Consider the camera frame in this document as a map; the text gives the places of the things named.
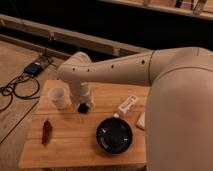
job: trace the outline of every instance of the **power strip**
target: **power strip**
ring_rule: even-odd
[[[28,66],[24,68],[24,73],[36,77],[52,62],[53,59],[51,57],[40,55],[37,59],[35,59],[32,63],[30,63]]]

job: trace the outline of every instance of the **wooden table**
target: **wooden table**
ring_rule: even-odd
[[[68,105],[63,110],[57,110],[47,97],[48,90],[53,87],[63,87],[66,92]],[[49,80],[45,83],[19,161],[20,168],[146,163],[144,132],[137,128],[135,123],[139,114],[144,111],[149,88],[100,83],[91,83],[90,87],[95,108],[85,115],[73,111],[67,84],[59,80]],[[96,142],[96,128],[102,120],[112,117],[118,105],[132,94],[139,96],[140,100],[123,119],[132,128],[133,142],[130,148],[120,155],[107,154]],[[44,146],[41,144],[42,127],[47,119],[53,126],[53,134],[49,144]]]

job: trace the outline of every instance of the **white cup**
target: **white cup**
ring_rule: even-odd
[[[57,109],[64,109],[66,106],[63,88],[52,88],[48,91],[48,97]]]

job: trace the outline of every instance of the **power cable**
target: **power cable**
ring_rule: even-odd
[[[36,89],[34,92],[32,92],[29,95],[21,96],[17,93],[17,86],[23,83],[26,83],[28,81],[32,80],[35,82]],[[6,104],[4,107],[0,107],[0,113],[5,111],[13,102],[14,96],[22,99],[22,100],[33,100],[38,99],[39,97],[34,97],[40,90],[40,84],[38,80],[26,73],[22,73],[21,75],[13,78],[8,84],[6,84],[3,87],[0,87],[0,95],[3,97],[10,97],[10,100],[8,104]]]

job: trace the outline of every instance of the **black bowl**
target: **black bowl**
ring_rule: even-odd
[[[120,154],[132,143],[132,130],[127,122],[119,118],[108,118],[97,128],[98,144],[108,153]]]

